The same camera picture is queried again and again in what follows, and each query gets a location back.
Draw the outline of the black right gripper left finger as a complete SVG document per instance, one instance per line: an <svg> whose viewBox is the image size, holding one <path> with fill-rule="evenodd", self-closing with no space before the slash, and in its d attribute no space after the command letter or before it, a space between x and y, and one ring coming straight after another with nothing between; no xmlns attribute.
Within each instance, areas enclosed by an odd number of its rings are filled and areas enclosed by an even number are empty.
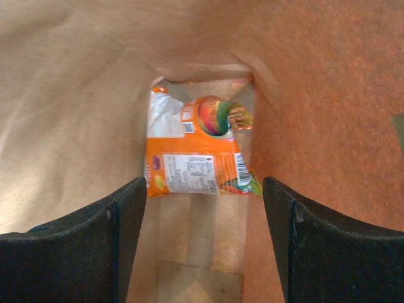
<svg viewBox="0 0 404 303"><path fill-rule="evenodd" d="M125 302L146 206L138 177L25 233L1 236L2 302Z"/></svg>

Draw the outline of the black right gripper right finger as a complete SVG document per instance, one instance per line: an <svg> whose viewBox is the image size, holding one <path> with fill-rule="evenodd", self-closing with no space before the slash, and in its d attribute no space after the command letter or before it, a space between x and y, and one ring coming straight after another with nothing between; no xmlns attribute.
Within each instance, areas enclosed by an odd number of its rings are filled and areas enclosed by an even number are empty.
<svg viewBox="0 0 404 303"><path fill-rule="evenodd" d="M274 177L263 201L286 302L402 302L403 233L348 217Z"/></svg>

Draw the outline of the red paper bag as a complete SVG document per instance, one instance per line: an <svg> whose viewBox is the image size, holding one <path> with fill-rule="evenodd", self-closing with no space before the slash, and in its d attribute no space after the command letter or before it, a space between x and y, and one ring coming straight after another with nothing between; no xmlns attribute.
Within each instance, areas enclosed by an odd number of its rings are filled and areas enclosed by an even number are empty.
<svg viewBox="0 0 404 303"><path fill-rule="evenodd" d="M259 181L403 233L402 1L2 1L1 236L142 177L160 79L254 107ZM286 302L263 195L147 194L125 302Z"/></svg>

